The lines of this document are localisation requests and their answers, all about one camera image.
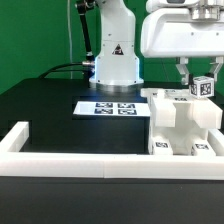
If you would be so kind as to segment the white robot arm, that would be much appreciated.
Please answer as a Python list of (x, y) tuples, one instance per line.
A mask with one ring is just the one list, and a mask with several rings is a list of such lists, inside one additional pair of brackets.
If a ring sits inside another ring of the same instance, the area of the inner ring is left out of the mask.
[[(90, 83), (102, 87), (139, 85), (139, 59), (134, 52), (135, 15), (124, 0), (78, 0), (87, 59), (93, 63)], [(91, 50), (85, 14), (98, 8), (101, 50)], [(192, 82), (186, 64), (193, 57), (212, 57), (216, 76), (224, 65), (224, 0), (147, 0), (140, 50), (146, 58), (175, 58), (181, 82)]]

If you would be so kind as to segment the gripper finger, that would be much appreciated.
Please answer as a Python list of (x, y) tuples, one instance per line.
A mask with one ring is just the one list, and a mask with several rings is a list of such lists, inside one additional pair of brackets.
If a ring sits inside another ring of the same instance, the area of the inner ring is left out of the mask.
[(191, 85), (193, 83), (193, 75), (189, 72), (187, 65), (187, 57), (178, 57), (176, 59), (176, 68), (181, 75), (182, 85)]
[(214, 79), (218, 79), (218, 73), (224, 65), (224, 56), (217, 56), (211, 58), (211, 68), (210, 73), (213, 75)]

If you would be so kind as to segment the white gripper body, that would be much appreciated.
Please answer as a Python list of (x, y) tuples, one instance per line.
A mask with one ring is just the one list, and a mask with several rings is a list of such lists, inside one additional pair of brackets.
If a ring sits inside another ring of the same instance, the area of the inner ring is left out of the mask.
[(224, 0), (147, 0), (145, 58), (224, 56)]

